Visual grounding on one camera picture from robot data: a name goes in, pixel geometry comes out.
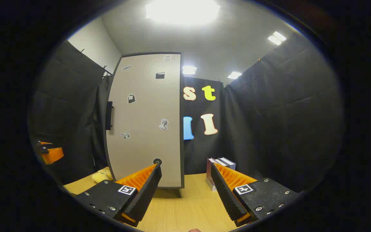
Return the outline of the black cabinet door handle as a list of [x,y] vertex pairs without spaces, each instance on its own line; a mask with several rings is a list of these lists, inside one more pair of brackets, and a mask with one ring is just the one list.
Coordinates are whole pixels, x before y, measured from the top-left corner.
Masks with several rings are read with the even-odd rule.
[[112,124],[111,124],[111,115],[112,115],[112,101],[108,101],[106,105],[106,113],[105,113],[105,129],[111,130]]

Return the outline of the black backdrop cloth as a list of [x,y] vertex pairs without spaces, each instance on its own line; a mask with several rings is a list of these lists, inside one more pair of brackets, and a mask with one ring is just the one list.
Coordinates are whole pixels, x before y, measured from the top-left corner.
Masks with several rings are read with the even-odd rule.
[[63,148],[64,158],[46,164],[63,185],[106,165],[122,179],[158,163],[158,188],[180,189],[186,175],[206,173],[207,158],[225,157],[246,175],[309,189],[336,160],[342,95],[315,43],[286,38],[226,86],[183,75],[186,52],[173,48],[124,54],[101,78],[99,65],[64,42],[38,75],[30,134]]

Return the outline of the blue-covered book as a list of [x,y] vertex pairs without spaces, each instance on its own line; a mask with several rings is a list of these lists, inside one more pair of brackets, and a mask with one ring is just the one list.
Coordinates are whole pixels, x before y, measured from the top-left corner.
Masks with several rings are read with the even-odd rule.
[[215,161],[218,162],[220,165],[228,167],[232,170],[235,170],[235,168],[236,168],[236,163],[228,160],[225,157],[217,158]]

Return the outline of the large ceiling light panel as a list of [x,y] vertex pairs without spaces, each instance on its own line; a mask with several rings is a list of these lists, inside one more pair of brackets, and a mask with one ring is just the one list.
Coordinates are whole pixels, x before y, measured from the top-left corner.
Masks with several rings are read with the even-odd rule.
[[155,0],[145,6],[146,19],[179,25],[210,23],[219,10],[214,0]]

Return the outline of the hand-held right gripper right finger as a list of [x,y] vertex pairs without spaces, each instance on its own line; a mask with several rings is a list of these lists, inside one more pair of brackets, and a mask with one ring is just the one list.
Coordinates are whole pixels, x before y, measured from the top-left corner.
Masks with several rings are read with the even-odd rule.
[[271,217],[302,193],[271,178],[257,180],[219,163],[211,164],[211,178],[228,216],[237,227]]

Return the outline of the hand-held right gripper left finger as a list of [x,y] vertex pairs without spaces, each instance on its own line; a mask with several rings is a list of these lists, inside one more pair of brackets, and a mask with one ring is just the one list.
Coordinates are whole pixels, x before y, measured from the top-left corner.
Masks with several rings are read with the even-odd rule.
[[160,164],[156,163],[118,181],[102,180],[75,198],[85,207],[136,227],[143,220],[161,177]]

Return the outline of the pink-covered book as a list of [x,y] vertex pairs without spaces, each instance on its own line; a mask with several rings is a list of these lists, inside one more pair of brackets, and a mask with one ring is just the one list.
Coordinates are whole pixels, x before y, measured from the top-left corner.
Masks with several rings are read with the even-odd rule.
[[217,191],[212,179],[212,163],[217,163],[213,158],[207,158],[206,162],[206,183],[211,191]]

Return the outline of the yellow plush toy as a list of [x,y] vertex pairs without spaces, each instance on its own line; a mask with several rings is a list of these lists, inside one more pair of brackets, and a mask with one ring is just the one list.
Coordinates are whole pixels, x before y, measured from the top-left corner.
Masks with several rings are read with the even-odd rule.
[[109,170],[102,169],[91,175],[91,179],[95,183],[100,183],[102,181],[113,181],[112,174]]

